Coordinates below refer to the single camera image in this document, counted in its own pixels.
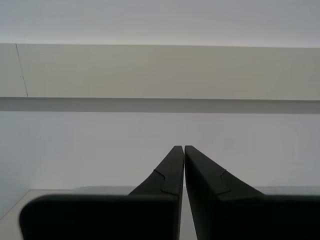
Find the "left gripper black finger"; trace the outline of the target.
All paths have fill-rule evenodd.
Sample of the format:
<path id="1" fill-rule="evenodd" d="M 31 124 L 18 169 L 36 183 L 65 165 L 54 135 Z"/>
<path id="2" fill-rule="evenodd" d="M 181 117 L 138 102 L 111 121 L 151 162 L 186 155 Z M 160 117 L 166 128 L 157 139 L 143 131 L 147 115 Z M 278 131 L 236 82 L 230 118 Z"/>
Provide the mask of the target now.
<path id="1" fill-rule="evenodd" d="M 185 181 L 199 240 L 317 240 L 317 195 L 266 195 L 197 150 L 184 148 Z"/>
<path id="2" fill-rule="evenodd" d="M 127 195 L 49 194 L 18 218 L 25 240 L 177 240 L 185 156 L 174 146 Z"/>

